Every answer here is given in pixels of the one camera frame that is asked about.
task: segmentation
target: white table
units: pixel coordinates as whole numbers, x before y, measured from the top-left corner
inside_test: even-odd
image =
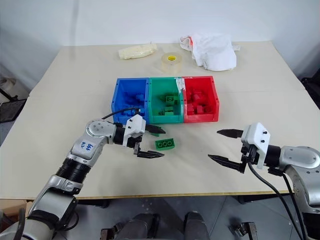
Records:
[[[272,145],[320,146],[320,111],[271,42],[239,42],[237,67],[212,72],[197,67],[178,44],[159,44],[153,55],[120,60],[127,46],[62,47],[0,148],[0,198],[34,199],[62,165],[88,121],[110,113],[117,78],[165,77],[164,52],[183,57],[176,76],[214,77],[220,101],[218,122],[164,124],[166,135],[143,136],[143,151],[155,140],[174,138],[176,147],[155,159],[133,149],[106,145],[84,181],[82,198],[265,194],[270,189],[251,174],[222,167],[208,154],[239,162],[241,141],[216,134],[261,122]],[[283,179],[258,172],[279,190]]]

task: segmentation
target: white wall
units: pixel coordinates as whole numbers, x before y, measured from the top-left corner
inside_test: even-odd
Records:
[[[272,40],[298,76],[320,67],[319,0],[0,0],[0,73],[32,89],[62,45]]]

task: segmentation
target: white cloth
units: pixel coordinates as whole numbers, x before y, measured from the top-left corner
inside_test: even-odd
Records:
[[[191,51],[198,66],[211,71],[230,70],[237,65],[231,36],[227,34],[193,34],[180,38],[181,48]]]

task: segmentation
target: gray robotic arm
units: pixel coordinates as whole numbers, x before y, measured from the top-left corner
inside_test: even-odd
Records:
[[[118,144],[134,148],[133,154],[141,158],[158,158],[163,154],[140,151],[145,131],[165,133],[161,128],[147,125],[138,114],[125,126],[104,119],[90,121],[83,135],[74,143],[62,166],[52,175],[36,197],[21,232],[22,239],[51,240],[54,232],[64,230],[78,203],[74,195],[83,187],[87,173],[96,163],[105,144]],[[0,233],[0,240],[12,240],[17,234],[18,223]]]
[[[303,224],[310,239],[320,240],[320,152],[307,146],[269,145],[269,131],[261,124],[249,125],[245,130],[223,129],[217,133],[241,138],[241,163],[218,155],[208,155],[217,163],[244,173],[246,165],[269,167],[276,176],[286,173],[294,189],[294,198],[303,216]]]

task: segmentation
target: blue bin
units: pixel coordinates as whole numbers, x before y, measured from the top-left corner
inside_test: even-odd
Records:
[[[140,115],[149,123],[148,113],[149,78],[118,78],[116,81],[113,99],[111,103],[112,112],[125,108],[137,107]],[[125,111],[113,115],[115,123],[126,124],[133,117],[135,111]]]

